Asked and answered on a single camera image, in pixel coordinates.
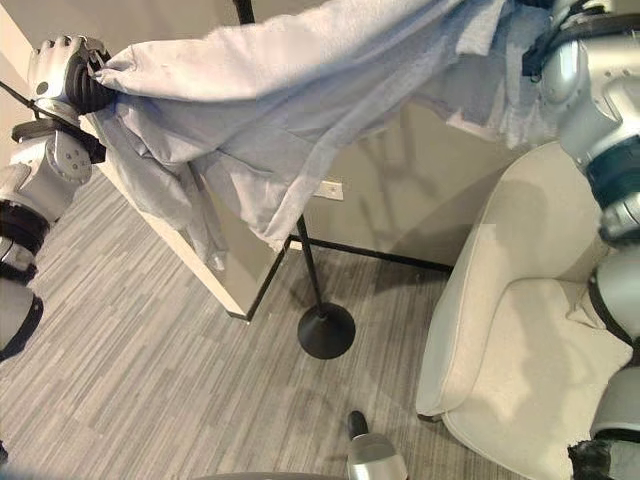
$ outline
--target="armchair armrest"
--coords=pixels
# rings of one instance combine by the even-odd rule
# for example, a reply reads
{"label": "armchair armrest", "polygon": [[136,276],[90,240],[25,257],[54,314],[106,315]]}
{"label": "armchair armrest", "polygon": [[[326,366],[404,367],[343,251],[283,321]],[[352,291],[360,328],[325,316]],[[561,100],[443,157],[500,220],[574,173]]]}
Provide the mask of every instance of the armchair armrest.
{"label": "armchair armrest", "polygon": [[496,308],[524,278],[583,283],[607,247],[586,179],[556,143],[520,157],[498,182],[433,315],[419,414],[458,407],[478,376]]}

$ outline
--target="black baseboard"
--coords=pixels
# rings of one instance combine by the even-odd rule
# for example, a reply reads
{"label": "black baseboard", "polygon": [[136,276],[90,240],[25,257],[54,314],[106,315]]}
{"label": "black baseboard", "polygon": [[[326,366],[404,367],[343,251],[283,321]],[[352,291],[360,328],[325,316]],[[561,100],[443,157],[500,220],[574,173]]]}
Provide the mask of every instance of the black baseboard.
{"label": "black baseboard", "polygon": [[[290,240],[300,241],[300,237],[297,235],[291,235]],[[355,253],[356,255],[364,255],[365,257],[379,258],[380,260],[387,260],[389,262],[402,263],[403,265],[411,265],[413,267],[426,268],[429,270],[437,270],[438,272],[451,273],[453,267],[451,265],[445,265],[442,263],[429,262],[427,260],[420,260],[413,257],[405,257],[403,255],[396,255],[394,253],[383,253],[375,250],[369,250],[367,248],[352,247],[351,245],[343,245],[341,243],[327,242],[326,240],[318,240],[310,238],[309,243],[318,247],[332,248],[333,250],[340,250],[341,252]]]}
{"label": "black baseboard", "polygon": [[271,265],[271,268],[269,269],[269,273],[267,273],[267,276],[262,282],[262,285],[260,286],[260,290],[258,290],[258,295],[256,296],[255,300],[251,304],[251,307],[249,307],[249,311],[246,313],[246,315],[240,315],[238,313],[229,312],[227,310],[227,313],[229,314],[229,316],[233,318],[239,318],[240,320],[244,320],[246,322],[250,322],[253,319],[253,316],[255,315],[256,310],[258,309],[258,307],[260,306],[260,303],[262,302],[262,298],[267,293],[267,289],[269,288],[269,285],[271,285],[271,280],[273,280],[273,277],[278,271],[278,267],[280,266],[280,263],[284,258],[284,254],[289,249],[290,243],[291,243],[291,239],[287,238],[287,240],[284,242],[284,246],[282,247],[282,250],[280,250],[280,253],[278,253],[278,256],[274,260],[273,265]]}
{"label": "black baseboard", "polygon": [[[260,290],[258,290],[258,295],[256,296],[255,300],[251,304],[251,307],[249,308],[249,311],[246,313],[246,315],[240,315],[238,313],[227,311],[230,317],[238,318],[240,320],[244,320],[245,322],[250,322],[253,319],[253,316],[255,315],[256,310],[258,310],[258,307],[260,306],[260,303],[262,302],[263,297],[267,293],[267,289],[269,288],[269,285],[271,284],[273,277],[278,271],[278,267],[280,267],[280,263],[282,263],[282,259],[284,258],[285,253],[289,249],[289,245],[291,244],[291,241],[299,242],[300,237],[298,237],[297,235],[289,236],[289,238],[284,244],[284,247],[276,257],[275,261],[273,262],[273,265],[271,265],[271,268],[269,269],[269,273],[267,273],[267,276],[265,277],[264,282],[262,282],[262,286],[260,287]],[[375,250],[352,247],[350,245],[343,245],[341,243],[327,242],[325,240],[318,240],[316,238],[310,238],[309,243],[311,243],[311,245],[316,245],[318,247],[331,248],[333,250],[339,250],[341,252],[353,253],[356,255],[364,255],[365,257],[378,258],[380,260],[401,263],[403,265],[411,265],[412,267],[425,268],[428,270],[436,270],[438,272],[451,273],[451,271],[453,270],[452,266],[444,265],[442,263],[429,262],[427,260],[420,260],[418,258],[395,255],[393,253],[377,252]]]}

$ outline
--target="black metal pole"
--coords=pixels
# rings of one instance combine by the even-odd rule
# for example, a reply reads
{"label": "black metal pole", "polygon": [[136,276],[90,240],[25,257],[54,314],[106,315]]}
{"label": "black metal pole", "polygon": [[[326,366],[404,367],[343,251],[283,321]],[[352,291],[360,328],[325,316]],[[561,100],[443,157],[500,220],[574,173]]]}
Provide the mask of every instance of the black metal pole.
{"label": "black metal pole", "polygon": [[316,273],[315,263],[313,262],[313,255],[311,254],[311,244],[309,243],[309,235],[307,234],[307,224],[304,221],[303,215],[300,215],[297,226],[298,233],[300,234],[300,243],[302,243],[304,260],[307,262],[307,270],[309,270],[309,276],[311,277],[311,283],[313,284],[313,292],[316,295],[316,304],[318,306],[318,310],[322,311],[322,294],[320,293],[320,285],[318,284],[318,275]]}
{"label": "black metal pole", "polygon": [[253,16],[253,6],[251,0],[233,0],[238,12],[238,18],[240,19],[240,25],[246,25],[248,23],[256,23],[256,19]]}

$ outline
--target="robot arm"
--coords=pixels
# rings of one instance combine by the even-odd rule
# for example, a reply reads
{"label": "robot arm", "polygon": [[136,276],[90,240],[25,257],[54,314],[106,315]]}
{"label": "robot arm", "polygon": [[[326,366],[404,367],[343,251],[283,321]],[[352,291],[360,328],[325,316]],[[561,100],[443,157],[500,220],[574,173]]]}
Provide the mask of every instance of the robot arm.
{"label": "robot arm", "polygon": [[14,127],[18,144],[0,171],[0,361],[22,351],[42,317],[42,301],[27,284],[45,236],[91,178],[92,163],[104,160],[104,147],[79,128],[78,116],[113,99],[91,78],[107,59],[100,42],[81,36],[47,41],[32,54],[36,120]]}
{"label": "robot arm", "polygon": [[640,15],[612,15],[603,3],[556,1],[523,74],[540,82],[560,145],[602,208],[600,236],[618,251],[598,266],[589,293],[607,329],[634,349],[602,396],[593,440],[569,456],[575,478],[630,479],[640,474]]}

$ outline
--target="round black lamp base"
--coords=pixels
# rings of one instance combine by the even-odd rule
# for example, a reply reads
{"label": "round black lamp base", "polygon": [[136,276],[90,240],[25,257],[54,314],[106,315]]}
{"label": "round black lamp base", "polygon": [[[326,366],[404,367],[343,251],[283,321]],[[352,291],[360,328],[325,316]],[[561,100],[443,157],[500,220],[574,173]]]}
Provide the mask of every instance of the round black lamp base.
{"label": "round black lamp base", "polygon": [[336,358],[349,350],[356,337],[351,314],[335,303],[310,308],[298,323],[298,340],[309,355],[321,360]]}

